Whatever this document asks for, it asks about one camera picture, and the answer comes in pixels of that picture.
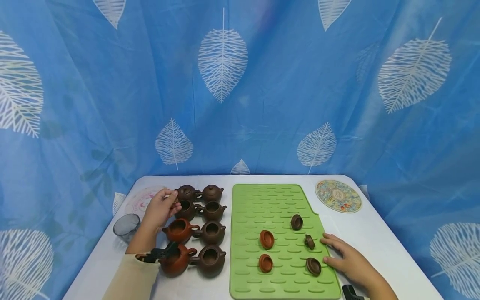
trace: hand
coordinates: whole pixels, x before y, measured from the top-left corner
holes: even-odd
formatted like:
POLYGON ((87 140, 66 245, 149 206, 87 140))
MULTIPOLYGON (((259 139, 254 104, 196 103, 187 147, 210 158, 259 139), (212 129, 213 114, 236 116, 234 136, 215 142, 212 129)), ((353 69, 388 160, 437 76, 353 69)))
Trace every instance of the hand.
POLYGON ((324 257, 324 262, 332 268, 343 272, 351 281, 368 289, 375 285, 379 279, 383 280, 383 277, 370 262, 357 249, 342 239, 333 234, 324 233, 324 239, 320 239, 320 242, 340 251, 343 259, 326 256, 324 257))
POLYGON ((168 189, 156 193, 147 206, 141 226, 158 232, 171 216, 181 210, 177 196, 177 191, 168 189))

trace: black clip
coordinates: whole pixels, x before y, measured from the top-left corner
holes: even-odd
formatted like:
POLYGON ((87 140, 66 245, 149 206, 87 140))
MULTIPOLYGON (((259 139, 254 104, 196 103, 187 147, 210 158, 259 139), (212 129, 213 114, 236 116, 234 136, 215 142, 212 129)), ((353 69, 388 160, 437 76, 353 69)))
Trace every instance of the black clip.
POLYGON ((178 247, 179 244, 177 242, 171 241, 165 249, 153 248, 150 253, 146 253, 145 256, 137 256, 137 259, 144 263, 156 263, 174 254, 178 247))
POLYGON ((347 300, 365 300, 362 296, 357 296, 355 289, 350 284, 342 286, 343 294, 347 300))

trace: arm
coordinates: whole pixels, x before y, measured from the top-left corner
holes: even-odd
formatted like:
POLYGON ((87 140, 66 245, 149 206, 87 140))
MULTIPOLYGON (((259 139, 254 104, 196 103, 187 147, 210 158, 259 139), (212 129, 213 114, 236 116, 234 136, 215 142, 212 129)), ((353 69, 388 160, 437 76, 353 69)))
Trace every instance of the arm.
POLYGON ((385 278, 357 249, 333 234, 324 233, 324 239, 320 239, 320 242, 337 249, 343 255, 343 259, 326 256, 324 262, 363 286, 371 300, 398 300, 385 278))
POLYGON ((103 300, 150 299, 159 263, 141 262, 136 258, 136 254, 150 252, 156 247, 159 229, 180 209, 176 191, 163 189, 152 198, 103 300))

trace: brown teapot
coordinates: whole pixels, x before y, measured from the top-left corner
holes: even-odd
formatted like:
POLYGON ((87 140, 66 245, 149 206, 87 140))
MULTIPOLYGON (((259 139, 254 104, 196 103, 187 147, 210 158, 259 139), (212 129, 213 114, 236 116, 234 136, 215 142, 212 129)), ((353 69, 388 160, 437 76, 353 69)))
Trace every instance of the brown teapot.
POLYGON ((226 206, 221 206, 216 201, 207 202, 205 207, 200 204, 196 204, 196 209, 199 214, 202 214, 207 221, 219 221, 223 217, 223 211, 227 208, 226 206))
POLYGON ((186 243, 192 236, 194 230, 199 230, 200 226, 192 225, 187 219, 176 219, 168 227, 163 227, 162 231, 166 233, 169 241, 177 243, 186 243))
POLYGON ((190 258, 190 264, 196 265, 205 277, 215 277, 222 272, 226 254, 220 247, 208 245, 198 256, 190 258))
POLYGON ((207 203, 209 201, 220 201, 222 198, 223 188, 219 188, 214 184, 207 185, 202 192, 202 199, 207 203))
POLYGON ((182 185, 176 191, 179 193, 177 196, 177 199, 179 201, 181 200, 188 200, 190 202, 196 201, 198 197, 202 193, 200 193, 199 190, 196 190, 193 186, 191 185, 182 185))
POLYGON ((200 230, 194 230, 192 236, 200 238, 206 245, 219 245, 225 236, 225 226, 217 221, 208 221, 200 230))
POLYGON ((188 200, 180 201, 181 210, 175 214, 177 219, 183 218, 191 221, 193 217, 197 214, 197 209, 200 204, 193 204, 188 200))
POLYGON ((179 244, 172 255, 160 260, 163 273, 168 277, 176 277, 182 274, 190 262, 190 257, 196 254, 197 250, 195 248, 187 249, 184 245, 179 244))

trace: white leaf print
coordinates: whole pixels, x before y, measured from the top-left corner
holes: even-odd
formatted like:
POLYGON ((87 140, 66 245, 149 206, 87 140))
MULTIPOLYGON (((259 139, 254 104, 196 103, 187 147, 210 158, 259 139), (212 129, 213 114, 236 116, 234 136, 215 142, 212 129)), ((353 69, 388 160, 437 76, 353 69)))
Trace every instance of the white leaf print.
POLYGON ((126 2, 127 0, 93 0, 93 3, 95 3, 115 29, 119 26, 119 20, 125 9, 126 2))
POLYGON ((247 164, 241 159, 232 169, 230 175, 250 175, 250 169, 247 164))
POLYGON ((480 224, 450 223, 438 229, 430 242, 430 255, 455 290, 480 299, 480 224))
POLYGON ((35 65, 0 31, 0 128, 38 138, 42 107, 42 80, 35 65))
POLYGON ((175 120, 170 119, 168 124, 158 134, 155 141, 155 148, 166 165, 187 161, 193 152, 193 144, 180 129, 175 120))
POLYGON ((365 197, 367 197, 368 200, 370 200, 370 195, 368 195, 368 186, 365 184, 365 185, 359 185, 359 188, 361 190, 361 192, 365 195, 365 197))
POLYGON ((125 194, 115 192, 115 197, 113 198, 113 209, 112 209, 113 210, 113 215, 115 215, 117 213, 118 209, 122 205, 123 201, 125 201, 126 197, 127 197, 127 195, 125 195, 125 194))
POLYGON ((247 45, 238 32, 214 29, 203 39, 198 53, 198 69, 208 90, 222 103, 237 86, 248 62, 247 45))
POLYGON ((38 230, 0 231, 2 268, 0 277, 6 300, 31 300, 43 294, 53 267, 53 249, 48 236, 38 230))
POLYGON ((365 78, 365 74, 373 64, 375 56, 377 54, 379 43, 375 42, 368 46, 367 48, 360 51, 357 56, 358 66, 357 66, 357 82, 362 82, 365 78))
POLYGON ((304 166, 310 166, 308 174, 313 166, 319 166, 326 162, 336 148, 335 134, 330 123, 325 123, 319 129, 307 134, 297 148, 299 161, 304 166))
POLYGON ((318 10, 325 31, 347 9, 350 2, 351 0, 318 0, 318 10))
POLYGON ((378 89, 385 109, 392 113, 409 107, 435 93, 445 82, 452 57, 448 44, 414 39, 388 58, 378 74, 378 89))

